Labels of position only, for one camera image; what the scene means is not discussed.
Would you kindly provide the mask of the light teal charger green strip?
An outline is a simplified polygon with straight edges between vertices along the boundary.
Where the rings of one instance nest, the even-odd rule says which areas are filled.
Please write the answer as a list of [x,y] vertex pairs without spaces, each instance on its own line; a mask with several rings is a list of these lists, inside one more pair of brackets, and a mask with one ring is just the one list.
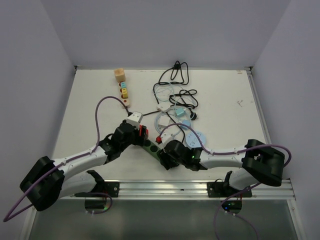
[[175,111],[175,114],[178,118],[180,118],[186,114],[185,110],[182,107],[176,108],[174,111]]

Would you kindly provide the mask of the white Honor USB charger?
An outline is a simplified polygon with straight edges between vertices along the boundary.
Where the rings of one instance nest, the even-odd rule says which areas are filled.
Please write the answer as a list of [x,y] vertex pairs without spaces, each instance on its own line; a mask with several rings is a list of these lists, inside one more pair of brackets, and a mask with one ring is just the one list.
[[159,126],[162,126],[162,127],[166,127],[169,125],[170,123],[170,118],[169,117],[166,117],[166,116],[161,116],[158,120],[158,125]]

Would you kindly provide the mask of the round light blue socket hub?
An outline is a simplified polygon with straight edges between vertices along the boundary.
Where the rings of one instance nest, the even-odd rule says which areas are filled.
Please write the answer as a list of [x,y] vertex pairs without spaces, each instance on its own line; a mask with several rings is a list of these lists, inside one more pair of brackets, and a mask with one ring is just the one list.
[[200,132],[196,131],[194,134],[192,131],[188,133],[185,137],[185,144],[190,148],[201,148],[202,145],[206,144],[206,137],[205,135]]

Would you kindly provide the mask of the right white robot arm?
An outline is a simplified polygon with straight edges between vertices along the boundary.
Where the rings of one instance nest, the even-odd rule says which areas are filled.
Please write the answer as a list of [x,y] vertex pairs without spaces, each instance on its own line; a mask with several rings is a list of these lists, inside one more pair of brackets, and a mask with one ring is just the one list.
[[277,146],[249,139],[247,144],[227,152],[204,147],[188,148],[178,140],[163,148],[169,160],[194,172],[213,168],[238,168],[230,171],[223,183],[223,192],[235,196],[240,190],[258,183],[279,187],[282,184],[285,155]]

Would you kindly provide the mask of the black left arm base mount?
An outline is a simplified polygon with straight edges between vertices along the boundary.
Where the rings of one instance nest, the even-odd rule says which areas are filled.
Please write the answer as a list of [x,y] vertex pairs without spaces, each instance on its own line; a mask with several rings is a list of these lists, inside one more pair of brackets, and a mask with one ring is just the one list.
[[108,195],[112,198],[117,198],[119,196],[120,183],[118,181],[105,181],[95,170],[86,171],[85,176],[93,181],[93,187],[90,187],[89,190],[76,192],[74,194],[75,197],[106,198],[106,195]]

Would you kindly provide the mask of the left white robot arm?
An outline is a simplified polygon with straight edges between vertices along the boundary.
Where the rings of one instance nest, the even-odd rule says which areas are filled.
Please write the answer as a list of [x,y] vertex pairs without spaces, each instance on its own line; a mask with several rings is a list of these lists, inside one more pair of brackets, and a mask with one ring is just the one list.
[[103,179],[93,168],[119,158],[131,145],[143,146],[148,136],[147,127],[140,122],[123,120],[114,133],[88,150],[58,159],[41,157],[19,187],[38,211],[44,211],[58,199],[73,194],[99,196],[104,191]]

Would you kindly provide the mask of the light blue USB charger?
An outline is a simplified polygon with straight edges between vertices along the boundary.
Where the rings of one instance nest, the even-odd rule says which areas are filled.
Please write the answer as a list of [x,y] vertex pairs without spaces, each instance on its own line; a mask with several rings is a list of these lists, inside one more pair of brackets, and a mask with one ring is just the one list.
[[181,122],[181,128],[182,129],[184,129],[184,130],[187,130],[188,128],[191,128],[192,127],[192,123],[191,123],[191,121],[190,120],[187,120],[187,119],[184,119],[184,120],[182,120],[182,122]]

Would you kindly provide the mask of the green power strip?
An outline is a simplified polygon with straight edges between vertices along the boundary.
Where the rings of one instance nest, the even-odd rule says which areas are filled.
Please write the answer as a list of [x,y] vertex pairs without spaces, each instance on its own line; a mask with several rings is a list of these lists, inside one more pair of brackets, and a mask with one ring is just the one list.
[[142,148],[158,162],[161,161],[161,159],[159,158],[159,152],[161,151],[161,148],[159,148],[153,141],[146,139]]

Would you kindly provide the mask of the red cube adapter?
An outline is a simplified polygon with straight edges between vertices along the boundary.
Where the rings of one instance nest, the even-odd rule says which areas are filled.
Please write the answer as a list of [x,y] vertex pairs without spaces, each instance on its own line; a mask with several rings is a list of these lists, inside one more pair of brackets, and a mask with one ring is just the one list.
[[139,135],[140,139],[142,139],[143,141],[145,141],[146,139],[148,139],[148,137],[149,137],[149,130],[147,129],[147,127],[146,127],[145,125],[140,125],[140,126],[139,126],[138,135]]

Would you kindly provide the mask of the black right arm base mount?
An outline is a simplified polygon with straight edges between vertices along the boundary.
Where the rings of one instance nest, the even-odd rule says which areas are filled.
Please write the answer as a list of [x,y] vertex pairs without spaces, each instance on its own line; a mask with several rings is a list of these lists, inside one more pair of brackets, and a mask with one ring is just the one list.
[[243,190],[256,183],[256,179],[244,169],[229,171],[224,180],[217,179],[206,184],[207,195],[209,198],[227,198],[237,194],[237,197],[250,198],[252,191]]

